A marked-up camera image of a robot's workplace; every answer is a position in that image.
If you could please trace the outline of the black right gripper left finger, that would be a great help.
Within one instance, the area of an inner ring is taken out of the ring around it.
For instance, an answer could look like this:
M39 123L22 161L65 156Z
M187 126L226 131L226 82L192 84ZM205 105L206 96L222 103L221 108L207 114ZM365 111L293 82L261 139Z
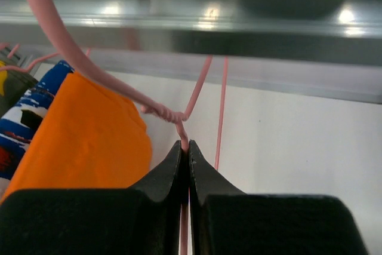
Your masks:
M182 150L123 189L24 189L1 204L2 254L177 254Z

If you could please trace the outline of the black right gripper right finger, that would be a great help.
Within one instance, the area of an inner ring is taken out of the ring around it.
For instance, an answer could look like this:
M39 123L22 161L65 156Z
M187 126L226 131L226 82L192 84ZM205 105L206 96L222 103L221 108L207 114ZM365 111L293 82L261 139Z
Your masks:
M366 254L350 210L336 197L247 194L189 143L195 254Z

